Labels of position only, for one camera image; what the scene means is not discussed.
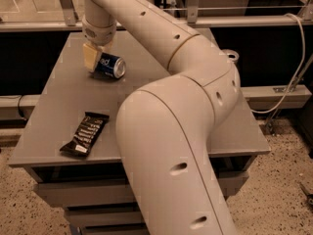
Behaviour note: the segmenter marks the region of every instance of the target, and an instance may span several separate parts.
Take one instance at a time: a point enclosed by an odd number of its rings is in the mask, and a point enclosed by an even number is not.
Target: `can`
[[[104,73],[113,78],[120,78],[124,76],[126,70],[125,61],[115,55],[102,53],[95,72]]]

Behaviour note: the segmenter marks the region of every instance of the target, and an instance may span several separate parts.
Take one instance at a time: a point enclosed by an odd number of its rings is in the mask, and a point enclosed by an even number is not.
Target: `black wrapper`
[[[85,118],[78,126],[72,140],[60,151],[74,156],[87,157],[109,118],[104,114],[85,113]]]

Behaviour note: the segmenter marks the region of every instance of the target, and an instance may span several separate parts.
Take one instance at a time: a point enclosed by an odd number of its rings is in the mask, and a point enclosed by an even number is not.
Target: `terrazzo floor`
[[[266,135],[272,152],[257,157],[247,183],[227,200],[229,209],[239,235],[312,235],[313,210],[298,182],[313,192],[313,160],[292,121],[275,120],[275,131],[275,137]],[[24,170],[6,165],[13,150],[2,144],[0,234],[70,234],[63,211],[51,209],[32,192],[35,182]]]

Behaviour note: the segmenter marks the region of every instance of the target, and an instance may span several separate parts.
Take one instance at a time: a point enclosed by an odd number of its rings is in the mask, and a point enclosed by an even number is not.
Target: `black panel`
[[[0,33],[0,95],[41,94],[68,31]]]
[[[45,183],[70,182],[99,179],[125,179],[127,177],[122,163],[84,164],[34,167],[33,170]]]
[[[221,49],[240,54],[242,86],[287,84],[300,63],[302,43],[298,26],[214,27],[211,31]],[[308,59],[313,52],[313,27],[307,26],[304,31]]]

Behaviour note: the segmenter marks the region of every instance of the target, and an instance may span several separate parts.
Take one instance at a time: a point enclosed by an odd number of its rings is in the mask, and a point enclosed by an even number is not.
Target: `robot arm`
[[[130,95],[116,120],[123,165],[150,233],[237,234],[206,148],[237,102],[237,69],[215,44],[146,0],[85,1],[90,41],[110,42],[114,17],[173,74]]]

